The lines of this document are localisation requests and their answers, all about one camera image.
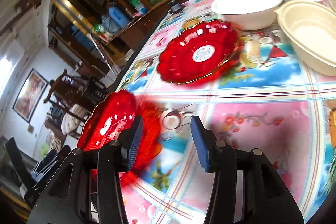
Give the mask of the large red glass plate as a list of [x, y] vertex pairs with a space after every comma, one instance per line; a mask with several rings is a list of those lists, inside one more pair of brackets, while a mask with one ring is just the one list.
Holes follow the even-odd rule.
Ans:
[[131, 175], [144, 170], [162, 150], [158, 104], [149, 96], [136, 96], [124, 89], [112, 92], [93, 110], [77, 142], [83, 151], [99, 149], [129, 129], [136, 116], [143, 118], [143, 133], [134, 167], [120, 178], [122, 187], [131, 184]]

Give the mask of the small red glass plate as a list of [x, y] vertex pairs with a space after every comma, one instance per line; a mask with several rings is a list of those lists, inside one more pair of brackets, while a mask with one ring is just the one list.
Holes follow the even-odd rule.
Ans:
[[239, 61], [240, 42], [231, 23], [201, 22], [173, 38], [159, 56], [161, 80], [201, 85], [218, 79]]

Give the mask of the cream plastic bowl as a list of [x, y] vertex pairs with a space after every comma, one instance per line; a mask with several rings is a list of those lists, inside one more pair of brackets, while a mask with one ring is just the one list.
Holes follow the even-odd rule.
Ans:
[[277, 21], [299, 59], [316, 72], [335, 76], [335, 12], [303, 0], [275, 10]]

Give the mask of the large white foam bowl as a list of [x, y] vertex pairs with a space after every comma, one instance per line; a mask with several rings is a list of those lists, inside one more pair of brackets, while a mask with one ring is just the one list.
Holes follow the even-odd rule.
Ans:
[[266, 28], [276, 20], [283, 0], [215, 0], [211, 10], [240, 30]]

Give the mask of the colourful printed tablecloth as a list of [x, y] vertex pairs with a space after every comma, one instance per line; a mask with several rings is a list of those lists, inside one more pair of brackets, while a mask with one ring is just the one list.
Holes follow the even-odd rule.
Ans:
[[217, 18], [214, 0], [189, 0], [167, 14], [151, 32], [119, 84], [158, 105], [162, 150], [123, 187], [130, 223], [202, 223], [214, 176], [201, 167], [190, 120], [231, 147], [261, 149], [291, 191], [305, 220], [327, 198], [335, 180], [335, 149], [330, 140], [327, 101], [335, 78], [300, 63], [277, 24], [242, 32], [238, 63], [203, 86], [166, 83], [157, 73], [159, 55], [185, 29]]

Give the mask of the blue thermos jug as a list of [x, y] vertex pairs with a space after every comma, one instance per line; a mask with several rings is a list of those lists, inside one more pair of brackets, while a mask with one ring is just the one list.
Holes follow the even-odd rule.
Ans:
[[129, 18], [115, 5], [110, 5], [108, 8], [110, 17], [120, 26], [120, 28], [126, 28], [130, 20]]

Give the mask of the small black table object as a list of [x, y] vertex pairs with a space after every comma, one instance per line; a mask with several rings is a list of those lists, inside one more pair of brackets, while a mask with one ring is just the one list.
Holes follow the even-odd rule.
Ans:
[[171, 0], [170, 2], [168, 2], [168, 6], [169, 6], [169, 12], [171, 14], [177, 14], [181, 12], [182, 10], [184, 10], [184, 7], [185, 7], [183, 4], [181, 4], [177, 0]]

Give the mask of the framed wall painting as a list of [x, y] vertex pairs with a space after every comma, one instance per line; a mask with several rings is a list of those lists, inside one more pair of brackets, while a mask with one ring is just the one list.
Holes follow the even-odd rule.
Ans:
[[26, 122], [29, 123], [31, 121], [34, 111], [48, 85], [49, 82], [32, 68], [13, 105], [13, 110]]

